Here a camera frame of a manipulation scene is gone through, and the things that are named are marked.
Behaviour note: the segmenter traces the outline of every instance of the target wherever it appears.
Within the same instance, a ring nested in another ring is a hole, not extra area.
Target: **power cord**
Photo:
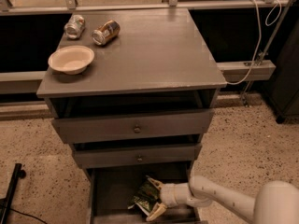
[[[279,12],[278,12],[278,15],[277,15],[277,17],[276,17],[271,23],[268,23],[268,20],[269,20],[270,15],[271,15],[272,12],[274,11],[274,9],[278,6],[278,4],[275,4],[275,5],[273,6],[273,8],[271,9],[271,11],[269,12],[268,16],[267,16],[266,19],[265,19],[265,22],[264,22],[264,23],[265,23],[266,26],[271,26],[271,25],[273,25],[274,22],[278,20],[280,14],[281,14],[282,5],[281,5],[281,3],[280,3],[279,0],[277,0],[277,1],[278,1],[278,4],[279,4]]]
[[[271,25],[273,25],[274,24],[274,22],[275,21],[277,21],[278,20],[278,18],[279,18],[279,16],[280,16],[280,14],[281,14],[281,10],[282,10],[282,5],[281,5],[281,2],[280,2],[280,0],[277,0],[278,1],[278,3],[277,4],[275,4],[274,6],[273,6],[273,8],[271,9],[271,11],[269,12],[269,14],[268,14],[268,16],[267,16],[267,18],[265,19],[265,25],[266,26],[271,26]],[[278,4],[279,4],[279,12],[278,12],[278,15],[277,15],[277,17],[271,22],[271,23],[268,23],[268,20],[269,20],[269,17],[270,17],[270,15],[272,14],[272,12],[274,11],[274,9],[278,6]]]
[[[15,209],[12,209],[12,208],[9,208],[9,210],[11,210],[11,211],[13,211],[13,212],[16,212],[16,213],[19,213],[19,214],[21,214],[21,215],[27,216],[27,217],[34,218],[34,219],[40,221],[41,223],[48,224],[46,221],[44,221],[44,220],[42,220],[42,219],[40,219],[40,218],[38,218],[38,217],[32,216],[32,215],[30,215],[30,214],[22,213],[22,212],[19,212],[19,211],[15,210]]]
[[[258,7],[258,4],[257,4],[256,0],[250,0],[250,1],[252,1],[252,3],[255,5],[255,9],[256,9],[256,17],[257,17],[257,20],[258,20],[258,27],[259,27],[259,40],[258,40],[258,43],[257,43],[256,48],[254,50],[254,54],[253,54],[252,61],[251,61],[250,67],[249,67],[249,71],[245,74],[245,76],[241,80],[239,80],[237,82],[234,82],[234,83],[227,82],[227,84],[229,84],[229,85],[238,85],[238,84],[241,84],[243,81],[245,81],[247,79],[247,77],[249,76],[250,71],[252,70],[253,65],[255,64],[255,57],[256,57],[256,54],[257,54],[258,49],[260,47],[261,40],[262,40],[262,28],[261,28],[259,7]]]

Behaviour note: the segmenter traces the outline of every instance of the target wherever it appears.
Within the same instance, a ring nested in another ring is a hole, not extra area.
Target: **nightstand top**
[[[94,60],[79,75],[48,69],[37,91],[41,98],[152,91],[217,89],[226,86],[188,9],[166,8],[81,12],[86,21],[79,40],[63,35],[59,49],[83,45]],[[109,20],[121,26],[106,46],[94,44],[92,31]]]

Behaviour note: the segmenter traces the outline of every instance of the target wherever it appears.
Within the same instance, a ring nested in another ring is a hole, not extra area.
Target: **gray cabinet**
[[[45,99],[53,127],[92,182],[89,223],[105,218],[141,223],[140,213],[127,211],[129,196],[145,174],[165,182],[187,180],[226,82],[187,9],[82,15],[87,28],[80,40],[63,36],[60,48],[83,44],[94,51],[95,60],[75,76],[49,68],[37,95]],[[91,30],[110,19],[121,32],[98,47]],[[189,208],[179,210],[177,217],[195,218]]]

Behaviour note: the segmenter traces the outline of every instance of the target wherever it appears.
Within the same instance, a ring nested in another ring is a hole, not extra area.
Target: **cabinet leg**
[[[277,122],[278,124],[281,124],[281,123],[283,123],[285,120],[286,120],[286,119],[283,118],[282,116],[278,116],[276,122]]]

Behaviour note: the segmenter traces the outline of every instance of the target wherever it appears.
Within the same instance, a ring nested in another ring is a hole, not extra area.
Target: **black cabinet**
[[[281,50],[277,69],[263,90],[278,113],[277,122],[299,116],[299,20]]]

